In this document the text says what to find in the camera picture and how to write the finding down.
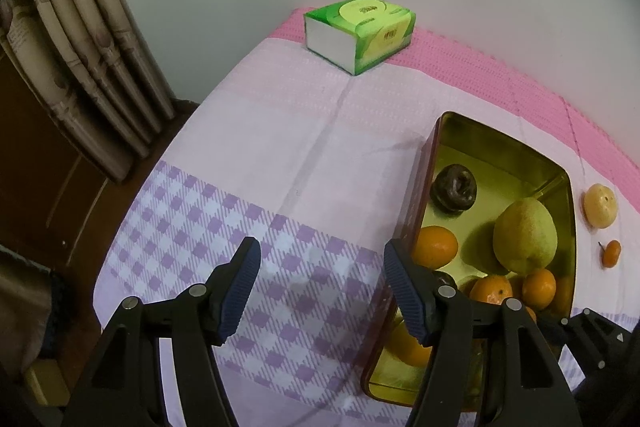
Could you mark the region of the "orange mandarin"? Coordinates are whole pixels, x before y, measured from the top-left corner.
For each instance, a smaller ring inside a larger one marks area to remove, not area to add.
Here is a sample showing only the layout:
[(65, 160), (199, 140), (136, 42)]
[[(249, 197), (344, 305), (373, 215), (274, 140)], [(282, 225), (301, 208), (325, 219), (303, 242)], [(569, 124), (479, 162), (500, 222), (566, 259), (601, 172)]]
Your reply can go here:
[(551, 305), (556, 294), (556, 280), (547, 269), (540, 269), (525, 277), (522, 298), (526, 306), (541, 311)]
[(620, 261), (622, 244), (617, 239), (612, 239), (606, 244), (600, 243), (600, 261), (603, 269), (612, 269)]
[(479, 303), (500, 306), (504, 300), (513, 296), (510, 281), (503, 275), (491, 274), (478, 279), (470, 291), (470, 298)]
[(557, 317), (568, 317), (573, 306), (574, 279), (569, 275), (556, 280), (555, 295), (549, 310)]

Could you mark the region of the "orange mandarin top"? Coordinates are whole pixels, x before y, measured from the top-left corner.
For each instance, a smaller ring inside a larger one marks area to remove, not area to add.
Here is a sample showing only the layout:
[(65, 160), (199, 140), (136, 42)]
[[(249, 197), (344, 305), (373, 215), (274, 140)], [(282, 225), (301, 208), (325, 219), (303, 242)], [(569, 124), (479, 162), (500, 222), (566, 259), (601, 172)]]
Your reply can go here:
[(600, 261), (603, 269), (612, 269), (620, 261), (622, 244), (617, 239), (612, 239), (606, 244), (600, 243)]

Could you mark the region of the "orange mandarin front lone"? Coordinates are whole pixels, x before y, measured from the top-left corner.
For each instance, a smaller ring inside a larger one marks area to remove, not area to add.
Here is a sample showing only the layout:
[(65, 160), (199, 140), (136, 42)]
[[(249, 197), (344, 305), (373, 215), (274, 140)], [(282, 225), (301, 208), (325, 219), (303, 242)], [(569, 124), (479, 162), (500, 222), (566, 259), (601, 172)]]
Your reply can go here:
[(413, 367), (427, 367), (432, 348), (423, 347), (407, 329), (404, 321), (399, 322), (386, 340), (386, 349), (401, 362)]

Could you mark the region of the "pale yellow apple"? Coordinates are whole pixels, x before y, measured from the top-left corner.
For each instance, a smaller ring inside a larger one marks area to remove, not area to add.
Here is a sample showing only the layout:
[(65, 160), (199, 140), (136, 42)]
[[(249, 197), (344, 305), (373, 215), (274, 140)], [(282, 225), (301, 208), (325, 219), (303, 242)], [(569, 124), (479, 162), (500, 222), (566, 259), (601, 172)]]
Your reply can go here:
[(591, 185), (582, 196), (582, 209), (587, 222), (595, 229), (610, 227), (617, 218), (617, 199), (606, 185)]

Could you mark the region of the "yellow-orange mandarin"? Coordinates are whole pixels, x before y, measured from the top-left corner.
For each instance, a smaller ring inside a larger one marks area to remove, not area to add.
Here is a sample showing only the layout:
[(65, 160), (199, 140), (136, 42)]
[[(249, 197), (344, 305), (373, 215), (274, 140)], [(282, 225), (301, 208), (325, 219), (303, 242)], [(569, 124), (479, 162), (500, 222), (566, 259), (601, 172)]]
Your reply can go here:
[(430, 270), (438, 270), (457, 256), (457, 237), (444, 227), (429, 225), (420, 228), (411, 251), (411, 260)]

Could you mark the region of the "large green pear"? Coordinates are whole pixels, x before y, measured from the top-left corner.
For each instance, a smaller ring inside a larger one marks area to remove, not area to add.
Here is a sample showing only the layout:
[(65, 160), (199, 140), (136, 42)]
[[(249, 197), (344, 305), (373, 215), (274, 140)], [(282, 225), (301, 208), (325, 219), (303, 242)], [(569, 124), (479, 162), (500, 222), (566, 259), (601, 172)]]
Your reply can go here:
[(550, 212), (533, 197), (519, 199), (495, 221), (492, 249), (504, 269), (528, 275), (544, 269), (558, 248), (558, 232)]

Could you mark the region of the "dark passion fruit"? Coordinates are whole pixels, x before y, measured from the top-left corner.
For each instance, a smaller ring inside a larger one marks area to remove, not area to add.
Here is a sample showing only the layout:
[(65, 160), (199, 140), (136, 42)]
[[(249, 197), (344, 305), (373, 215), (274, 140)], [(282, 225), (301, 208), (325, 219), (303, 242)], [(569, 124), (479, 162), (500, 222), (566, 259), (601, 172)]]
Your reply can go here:
[(472, 208), (477, 198), (473, 173), (460, 164), (446, 166), (431, 185), (434, 204), (446, 213), (460, 213)]

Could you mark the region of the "gold toffee tin box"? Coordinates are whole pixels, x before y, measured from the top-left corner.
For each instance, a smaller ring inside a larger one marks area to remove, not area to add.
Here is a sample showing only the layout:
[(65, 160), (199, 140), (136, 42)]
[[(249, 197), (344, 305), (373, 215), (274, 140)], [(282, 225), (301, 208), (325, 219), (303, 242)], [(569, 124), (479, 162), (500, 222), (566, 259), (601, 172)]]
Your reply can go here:
[[(576, 279), (576, 223), (574, 198), (567, 172), (550, 158), (525, 143), (454, 112), (443, 113), (428, 137), (420, 174), (411, 197), (411, 225), (401, 233), (404, 246), (416, 243), (420, 228), (440, 225), (454, 233), (459, 252), (442, 272), (448, 273), (462, 291), (470, 281), (487, 274), (506, 272), (492, 252), (492, 227), (512, 202), (525, 197), (539, 199), (549, 210), (558, 232), (558, 248), (548, 265), (557, 280)], [(440, 210), (432, 201), (431, 185), (446, 166), (468, 168), (477, 182), (477, 198), (470, 210), (457, 215)], [(392, 297), (386, 317), (361, 377), (363, 392), (372, 399), (412, 407), (425, 373), (394, 357), (386, 340), (402, 316)]]

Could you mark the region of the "pink purple checked tablecloth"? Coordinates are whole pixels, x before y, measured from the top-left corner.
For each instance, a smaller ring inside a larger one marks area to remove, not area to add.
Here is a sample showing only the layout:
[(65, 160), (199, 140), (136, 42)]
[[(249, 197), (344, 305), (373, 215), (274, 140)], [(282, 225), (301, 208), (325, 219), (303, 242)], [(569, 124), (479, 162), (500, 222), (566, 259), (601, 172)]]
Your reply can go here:
[[(382, 250), (438, 117), (456, 112), (561, 165), (582, 194), (615, 192), (611, 228), (577, 227), (576, 309), (639, 318), (639, 169), (562, 96), (494, 58), (419, 29), (352, 77), (304, 46), (295, 12), (210, 92), (122, 220), (93, 291), (106, 323), (122, 299), (164, 300), (204, 281), (246, 236), (262, 265), (238, 331), (216, 350), (243, 426), (400, 426), (360, 375), (385, 293)], [(620, 261), (603, 269), (600, 243)]]

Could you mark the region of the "green tissue pack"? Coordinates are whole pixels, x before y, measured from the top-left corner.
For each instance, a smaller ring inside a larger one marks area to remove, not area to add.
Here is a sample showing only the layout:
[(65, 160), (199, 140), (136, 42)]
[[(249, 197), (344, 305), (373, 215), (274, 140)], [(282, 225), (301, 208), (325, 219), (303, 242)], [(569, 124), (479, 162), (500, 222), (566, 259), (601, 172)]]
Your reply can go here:
[(345, 0), (304, 14), (305, 46), (358, 76), (405, 49), (416, 13), (385, 0)]

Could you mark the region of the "beige patterned curtain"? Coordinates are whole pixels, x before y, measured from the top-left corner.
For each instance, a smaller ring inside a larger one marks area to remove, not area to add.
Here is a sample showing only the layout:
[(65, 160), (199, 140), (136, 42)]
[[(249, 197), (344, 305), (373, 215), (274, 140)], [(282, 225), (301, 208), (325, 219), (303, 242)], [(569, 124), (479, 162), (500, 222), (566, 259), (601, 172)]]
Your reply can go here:
[(115, 181), (176, 116), (124, 0), (1, 0), (1, 45), (58, 127)]

